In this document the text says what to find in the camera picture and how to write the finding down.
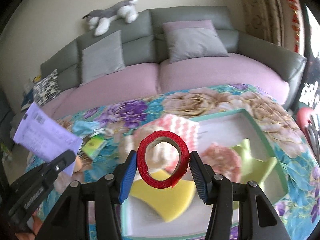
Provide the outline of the person's left hand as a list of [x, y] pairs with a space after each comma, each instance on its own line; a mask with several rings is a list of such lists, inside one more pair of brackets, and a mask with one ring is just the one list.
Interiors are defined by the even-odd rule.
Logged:
[[17, 239], [35, 240], [43, 222], [39, 217], [37, 217], [37, 215], [33, 215], [32, 218], [29, 219], [29, 222], [31, 222], [31, 228], [27, 225], [27, 231], [16, 232], [15, 236]]

